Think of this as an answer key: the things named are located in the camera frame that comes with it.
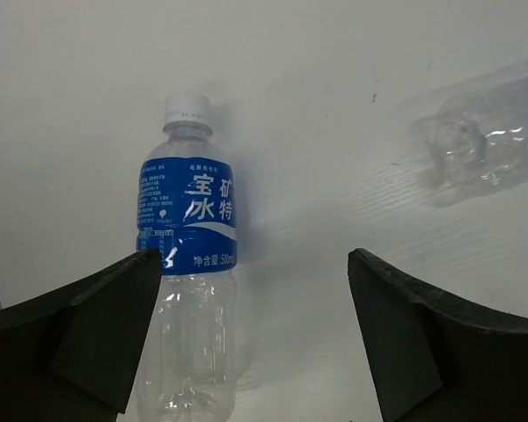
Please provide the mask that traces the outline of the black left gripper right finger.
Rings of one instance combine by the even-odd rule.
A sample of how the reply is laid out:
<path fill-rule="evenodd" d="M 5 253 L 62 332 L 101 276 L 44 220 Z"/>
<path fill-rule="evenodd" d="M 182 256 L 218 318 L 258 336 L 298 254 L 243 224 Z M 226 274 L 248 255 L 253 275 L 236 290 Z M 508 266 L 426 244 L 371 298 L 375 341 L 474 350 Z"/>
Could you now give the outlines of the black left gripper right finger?
<path fill-rule="evenodd" d="M 528 421 L 528 318 L 362 248 L 348 255 L 348 281 L 384 421 Z"/>

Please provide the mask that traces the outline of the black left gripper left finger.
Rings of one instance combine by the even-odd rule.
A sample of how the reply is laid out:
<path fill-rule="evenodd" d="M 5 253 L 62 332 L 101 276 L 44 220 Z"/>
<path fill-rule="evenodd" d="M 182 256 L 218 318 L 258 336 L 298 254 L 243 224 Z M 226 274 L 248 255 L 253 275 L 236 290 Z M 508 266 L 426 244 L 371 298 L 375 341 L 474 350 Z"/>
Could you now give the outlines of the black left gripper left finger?
<path fill-rule="evenodd" d="M 128 407 L 161 281 L 143 250 L 0 309 L 0 421 L 115 421 Z"/>

